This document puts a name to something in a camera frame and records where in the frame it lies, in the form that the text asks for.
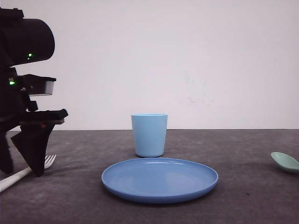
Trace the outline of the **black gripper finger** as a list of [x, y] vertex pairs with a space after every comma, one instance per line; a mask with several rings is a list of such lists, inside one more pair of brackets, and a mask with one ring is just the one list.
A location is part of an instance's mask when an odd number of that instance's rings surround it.
[[40, 177], [44, 174], [46, 149], [54, 124], [22, 125], [21, 131], [11, 140], [33, 173]]
[[13, 161], [7, 144], [6, 132], [0, 132], [0, 170], [5, 174], [14, 171]]

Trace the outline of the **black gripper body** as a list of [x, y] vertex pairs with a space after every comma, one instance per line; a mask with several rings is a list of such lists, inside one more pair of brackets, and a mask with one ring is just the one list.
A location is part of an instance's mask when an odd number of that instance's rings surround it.
[[22, 76], [5, 76], [0, 81], [0, 127], [8, 131], [17, 126], [39, 123], [62, 124], [68, 116], [65, 109], [38, 110], [30, 99]]

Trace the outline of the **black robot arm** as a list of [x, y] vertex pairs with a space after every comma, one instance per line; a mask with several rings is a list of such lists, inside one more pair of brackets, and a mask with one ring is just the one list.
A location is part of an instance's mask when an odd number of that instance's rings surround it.
[[26, 19], [17, 8], [0, 11], [0, 169], [14, 170], [6, 139], [8, 131], [20, 127], [11, 138], [29, 169], [37, 176], [44, 173], [44, 159], [49, 136], [55, 125], [64, 122], [68, 113], [40, 111], [32, 96], [53, 92], [55, 78], [33, 74], [18, 75], [17, 65], [48, 60], [55, 49], [49, 26], [40, 19]]

